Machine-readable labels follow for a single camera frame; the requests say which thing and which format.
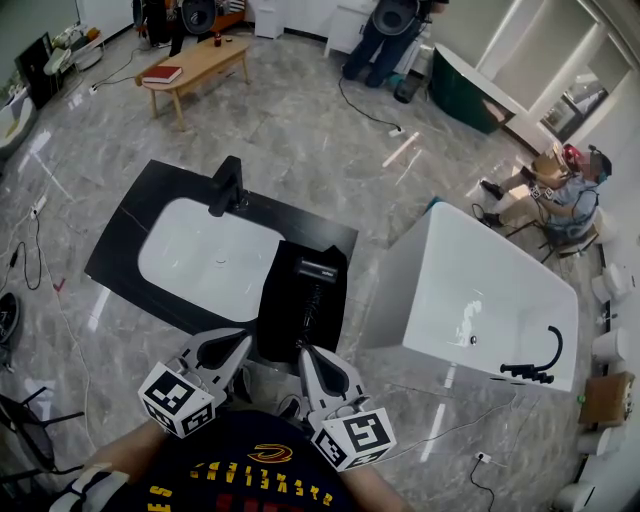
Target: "sneaker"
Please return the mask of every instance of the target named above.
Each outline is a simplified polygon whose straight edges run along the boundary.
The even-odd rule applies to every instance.
[[[283,420],[297,419],[300,414],[300,399],[296,395],[289,395],[278,406],[277,416]]]
[[[500,189],[500,186],[496,185],[495,183],[490,183],[486,180],[482,180],[480,182],[480,186],[487,192],[489,192],[489,194],[495,197],[498,201],[500,201],[500,199],[502,199],[502,197],[504,196],[504,193]]]
[[[230,390],[232,394],[236,395],[241,400],[252,404],[251,400],[251,374],[249,370],[244,366],[240,368],[236,376],[231,381]]]
[[[500,221],[500,215],[497,213],[485,213],[482,216],[482,222],[484,222],[490,228],[501,228],[504,224]]]

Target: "black faucet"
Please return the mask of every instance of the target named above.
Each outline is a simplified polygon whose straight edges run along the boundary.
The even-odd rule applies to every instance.
[[[550,369],[558,362],[558,359],[560,359],[560,354],[562,354],[563,343],[562,334],[558,329],[556,329],[553,325],[550,325],[549,331],[555,334],[558,338],[558,350],[549,364],[545,364],[543,366],[534,366],[532,364],[503,364],[500,366],[500,373],[511,372],[512,377],[522,375],[523,379],[538,381],[541,384],[551,384],[554,381],[555,377],[553,375],[547,375],[545,373],[545,370]]]
[[[229,207],[238,208],[242,203],[242,162],[238,157],[228,156],[211,178],[213,198],[209,205],[209,213],[214,217],[222,217]]]

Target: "marble floor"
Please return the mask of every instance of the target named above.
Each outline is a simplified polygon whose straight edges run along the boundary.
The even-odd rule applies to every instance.
[[[248,29],[237,32],[250,35]],[[131,80],[90,93],[89,86],[126,63],[134,48],[146,48],[145,43],[126,33],[107,46],[105,58],[75,90],[77,82],[70,79],[40,112],[0,181],[0,268],[7,268],[23,240],[32,284],[36,226],[25,216],[43,194],[48,198],[40,217],[41,286],[27,290],[20,265],[8,276],[7,288],[22,300],[24,331],[14,354],[15,373],[0,373],[0,392],[23,398],[46,383],[52,391],[35,407],[45,417],[86,406],[86,418],[50,427],[59,467],[83,462],[95,447],[145,421],[137,389],[153,365],[187,339],[84,274],[102,229],[149,159],[213,175],[231,154],[242,159],[249,190],[360,232],[338,352],[359,368],[392,420],[398,456],[377,465],[382,474],[416,510],[484,511],[489,497],[469,482],[473,454],[484,451],[501,464],[482,465],[475,475],[495,491],[494,511],[546,510],[573,479],[580,460],[575,396],[591,371],[590,343],[599,313],[589,288],[599,270],[595,248],[547,264],[580,300],[573,393],[534,398],[459,383],[447,387],[432,376],[406,374],[358,347],[378,264],[429,201],[439,196],[467,212],[472,202],[490,204],[478,189],[479,179],[505,178],[532,155],[502,132],[485,136],[447,117],[421,92],[402,105],[388,90],[345,83],[352,102],[401,124],[408,134],[420,134],[383,169],[382,162],[403,139],[389,137],[389,126],[345,104],[337,87],[343,55],[333,52],[324,59],[322,44],[290,35],[252,40],[250,86],[235,69],[185,98],[187,130],[180,132],[168,96],[159,97],[160,117],[153,120],[148,94]],[[135,74],[167,52],[136,52],[112,80]],[[524,233],[516,242],[535,253],[536,236]],[[251,367],[252,391],[264,407],[275,407],[291,390],[299,392],[296,378]],[[435,442],[419,443],[469,423]],[[23,457],[9,438],[3,439],[9,445],[5,460],[15,459],[19,467]],[[42,481],[60,487],[68,479]]]

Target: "table leg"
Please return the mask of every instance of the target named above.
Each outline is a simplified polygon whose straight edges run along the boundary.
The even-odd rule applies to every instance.
[[[182,116],[182,107],[180,106],[178,91],[174,90],[171,95],[173,96],[173,104],[176,107],[176,114],[178,114],[178,128],[180,128],[180,131],[184,131],[184,117]]]
[[[154,119],[158,119],[158,106],[156,105],[156,91],[149,89],[151,93],[151,113]]]
[[[247,57],[246,57],[246,55],[244,57],[242,57],[242,67],[244,69],[244,81],[248,85],[248,84],[251,83],[251,80],[249,80],[249,69],[247,68]]]

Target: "white sink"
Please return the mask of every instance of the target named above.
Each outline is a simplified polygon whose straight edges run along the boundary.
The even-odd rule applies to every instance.
[[[150,283],[234,322],[257,318],[262,287],[284,237],[272,229],[180,198],[149,233],[138,268]]]
[[[559,361],[546,372],[555,377],[552,384],[500,373],[502,364],[549,363],[558,347],[549,326],[564,341]],[[511,242],[438,203],[389,250],[362,339],[425,375],[447,374],[453,364],[456,378],[570,391],[578,299]]]

